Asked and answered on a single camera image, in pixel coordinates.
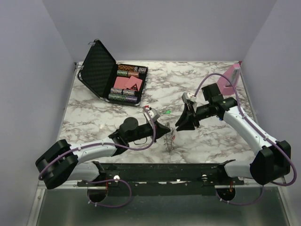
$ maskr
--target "gray wall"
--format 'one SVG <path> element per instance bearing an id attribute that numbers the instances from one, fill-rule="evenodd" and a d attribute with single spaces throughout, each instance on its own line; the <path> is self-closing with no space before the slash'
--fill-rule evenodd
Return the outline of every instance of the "gray wall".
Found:
<path id="1" fill-rule="evenodd" d="M 243 60 L 246 84 L 260 125 L 292 146 L 299 179 L 288 187 L 301 213 L 301 1 L 278 0 Z"/>
<path id="2" fill-rule="evenodd" d="M 2 0 L 0 30 L 0 225 L 24 226 L 74 65 L 40 0 Z"/>
<path id="3" fill-rule="evenodd" d="M 74 60 L 242 60 L 276 0 L 43 0 Z"/>

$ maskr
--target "black case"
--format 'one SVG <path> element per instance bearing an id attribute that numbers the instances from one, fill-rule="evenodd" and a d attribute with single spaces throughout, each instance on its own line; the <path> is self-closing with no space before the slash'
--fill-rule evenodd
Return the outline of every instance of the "black case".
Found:
<path id="1" fill-rule="evenodd" d="M 146 88 L 148 67 L 130 65 L 146 68 L 146 73 L 139 73 L 142 84 L 140 90 L 136 91 L 137 103 L 109 100 L 108 96 L 117 78 L 118 64 L 98 39 L 91 44 L 92 46 L 79 70 L 77 78 L 96 96 L 109 103 L 139 106 Z"/>

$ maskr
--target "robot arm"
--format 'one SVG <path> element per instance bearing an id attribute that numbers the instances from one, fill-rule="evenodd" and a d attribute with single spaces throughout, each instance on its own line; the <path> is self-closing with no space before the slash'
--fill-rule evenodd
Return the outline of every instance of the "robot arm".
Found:
<path id="1" fill-rule="evenodd" d="M 233 127 L 239 135 L 250 145 L 255 154 L 253 161 L 227 161 L 222 164 L 225 176 L 252 178 L 264 185 L 290 172 L 290 164 L 284 156 L 265 139 L 269 138 L 279 146 L 290 158 L 291 147 L 286 141 L 278 142 L 267 134 L 246 114 L 242 116 L 234 98 L 224 99 L 216 83 L 202 88 L 205 100 L 209 103 L 197 107 L 196 97 L 184 93 L 184 111 L 176 123 L 177 131 L 194 130 L 199 127 L 199 121 L 208 117 L 217 116 Z M 265 138 L 261 137 L 255 128 L 246 122 L 245 117 L 255 125 Z"/>
<path id="2" fill-rule="evenodd" d="M 148 114 L 152 118 L 156 128 L 155 141 L 170 132 L 170 128 L 157 121 L 159 114 L 155 109 L 149 108 Z M 122 154 L 127 150 L 130 142 L 151 137 L 153 135 L 153 128 L 150 119 L 146 118 L 147 123 L 140 126 L 137 119 L 133 117 L 126 118 L 118 130 L 103 140 L 72 145 L 68 144 L 66 140 L 57 141 L 35 163 L 40 173 L 44 171 L 42 179 L 46 187 L 53 189 L 67 180 L 92 181 L 96 178 L 98 179 L 103 170 L 101 165 L 98 162 L 85 162 L 96 158 Z M 56 158 L 59 158 L 59 160 L 51 164 Z"/>

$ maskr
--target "marble table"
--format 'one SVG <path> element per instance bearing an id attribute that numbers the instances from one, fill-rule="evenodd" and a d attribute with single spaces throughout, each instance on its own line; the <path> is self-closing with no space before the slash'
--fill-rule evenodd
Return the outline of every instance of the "marble table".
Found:
<path id="1" fill-rule="evenodd" d="M 142 104 L 150 105 L 161 115 L 161 124 L 174 124 L 183 111 L 183 92 L 195 92 L 202 79 L 212 72 L 224 73 L 234 62 L 122 62 L 149 67 L 149 81 Z M 204 85 L 216 82 L 212 76 Z M 249 116 L 252 111 L 241 78 L 238 94 L 242 106 Z M 198 102 L 205 104 L 201 93 Z M 69 143 L 86 143 L 103 139 L 114 132 L 125 118 L 133 116 L 139 124 L 144 124 L 142 108 L 114 105 L 98 99 L 88 88 L 75 78 L 66 109 L 60 139 Z M 114 163 L 205 163 L 224 162 L 229 159 L 250 160 L 254 153 L 237 132 L 216 117 L 200 122 L 195 131 L 174 131 L 144 151 L 127 150 L 121 155 L 97 159 L 99 162 Z M 130 144 L 132 147 L 144 145 Z"/>

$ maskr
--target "pink object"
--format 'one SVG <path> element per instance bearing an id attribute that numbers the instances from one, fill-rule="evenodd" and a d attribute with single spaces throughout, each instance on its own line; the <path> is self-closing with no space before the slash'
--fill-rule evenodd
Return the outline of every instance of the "pink object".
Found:
<path id="1" fill-rule="evenodd" d="M 126 87 L 130 90 L 139 91 L 142 84 L 142 80 L 132 76 L 126 83 Z"/>
<path id="2" fill-rule="evenodd" d="M 236 88 L 239 75 L 240 75 L 240 65 L 239 63 L 232 65 L 223 75 L 230 79 L 234 87 Z M 234 94 L 234 89 L 230 85 L 230 83 L 224 79 L 223 77 L 220 77 L 217 81 L 218 88 L 221 91 L 221 94 L 224 96 L 230 96 Z"/>
<path id="3" fill-rule="evenodd" d="M 114 88 L 126 89 L 126 83 L 129 81 L 129 78 L 126 77 L 117 77 Z"/>

